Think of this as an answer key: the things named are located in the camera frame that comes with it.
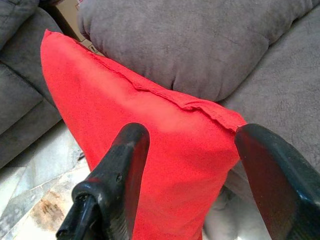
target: gray fabric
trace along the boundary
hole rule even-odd
[[[106,56],[179,92],[229,96],[320,0],[84,0],[79,28]]]
[[[0,50],[38,4],[39,0],[0,0]]]
[[[26,149],[61,119],[45,99],[0,135],[0,168]]]
[[[0,51],[0,61],[10,66],[54,105],[42,74],[40,59],[40,45],[46,29],[61,32],[50,15],[37,8]]]
[[[4,64],[0,64],[0,134],[29,112],[43,97]]]
[[[320,172],[320,6],[296,22],[222,104],[282,136]],[[228,181],[237,188],[236,179]]]

